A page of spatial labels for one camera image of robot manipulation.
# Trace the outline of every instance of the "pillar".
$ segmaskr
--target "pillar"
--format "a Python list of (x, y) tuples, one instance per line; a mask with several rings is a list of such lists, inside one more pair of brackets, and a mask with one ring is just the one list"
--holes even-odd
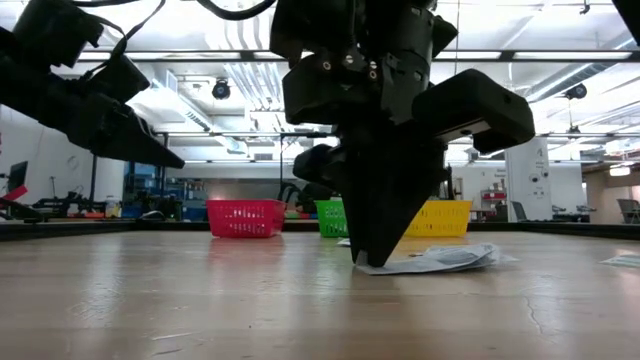
[(547, 139), (534, 138), (507, 149), (505, 159), (509, 183), (509, 221), (517, 221), (513, 201), (522, 204), (527, 220), (552, 219)]

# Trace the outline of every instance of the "green basket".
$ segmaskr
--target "green basket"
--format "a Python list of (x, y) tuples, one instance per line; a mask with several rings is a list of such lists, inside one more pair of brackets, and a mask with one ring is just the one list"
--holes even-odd
[(318, 224), (322, 237), (346, 237), (347, 216), (344, 214), (344, 205), (340, 200), (316, 201), (318, 208)]

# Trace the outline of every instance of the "yellow basket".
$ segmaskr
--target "yellow basket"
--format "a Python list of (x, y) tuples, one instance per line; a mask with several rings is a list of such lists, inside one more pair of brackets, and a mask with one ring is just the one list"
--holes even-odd
[(467, 233), (471, 201), (430, 200), (405, 232), (410, 237), (450, 237)]

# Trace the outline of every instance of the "plastic basket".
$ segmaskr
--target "plastic basket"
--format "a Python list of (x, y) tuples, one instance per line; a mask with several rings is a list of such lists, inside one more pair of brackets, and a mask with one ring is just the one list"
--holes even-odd
[(467, 233), (471, 201), (430, 200), (416, 214), (405, 236), (452, 237)]
[(267, 238), (279, 234), (286, 204), (277, 200), (208, 200), (213, 236)]
[(316, 201), (318, 209), (318, 225), (322, 237), (349, 236), (347, 230), (347, 217), (344, 214), (344, 205), (340, 200)]

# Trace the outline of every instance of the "red basket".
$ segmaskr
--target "red basket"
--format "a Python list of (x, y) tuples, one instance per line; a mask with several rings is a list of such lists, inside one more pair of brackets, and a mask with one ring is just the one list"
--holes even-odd
[(213, 236), (267, 238), (279, 234), (286, 204), (277, 200), (207, 200)]

